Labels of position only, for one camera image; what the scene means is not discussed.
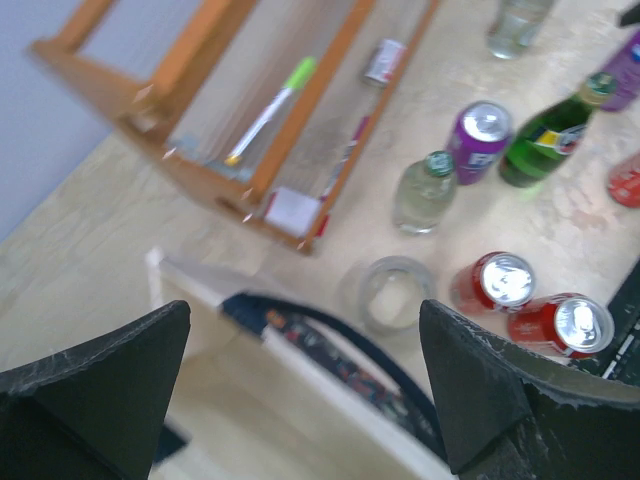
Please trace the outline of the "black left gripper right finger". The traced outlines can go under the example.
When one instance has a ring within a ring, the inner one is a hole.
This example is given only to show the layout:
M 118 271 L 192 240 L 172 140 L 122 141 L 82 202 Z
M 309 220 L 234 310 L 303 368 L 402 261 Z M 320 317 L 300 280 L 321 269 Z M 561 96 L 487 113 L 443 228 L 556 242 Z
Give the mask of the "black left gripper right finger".
M 435 300 L 419 331 L 461 479 L 636 479 L 639 390 L 549 360 Z

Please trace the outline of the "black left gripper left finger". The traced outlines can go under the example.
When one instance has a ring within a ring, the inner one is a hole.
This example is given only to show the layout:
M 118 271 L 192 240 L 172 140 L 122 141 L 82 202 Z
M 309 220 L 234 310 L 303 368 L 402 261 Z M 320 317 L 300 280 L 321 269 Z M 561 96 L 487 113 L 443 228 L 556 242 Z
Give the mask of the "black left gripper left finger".
M 4 479 L 149 476 L 190 331 L 173 301 L 1 374 Z

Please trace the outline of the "beige canvas tote bag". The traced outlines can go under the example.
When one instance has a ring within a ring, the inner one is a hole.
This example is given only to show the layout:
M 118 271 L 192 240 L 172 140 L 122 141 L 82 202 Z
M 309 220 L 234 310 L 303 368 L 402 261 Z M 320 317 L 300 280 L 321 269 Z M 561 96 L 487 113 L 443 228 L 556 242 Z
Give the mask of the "beige canvas tote bag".
M 243 332 L 222 301 L 255 288 L 357 320 L 347 296 L 363 255 L 300 258 L 281 248 L 255 270 L 146 255 L 151 303 L 184 299 L 191 332 L 169 407 L 187 439 L 155 479 L 447 479 L 449 468 L 377 416 L 345 387 L 315 370 L 274 334 Z

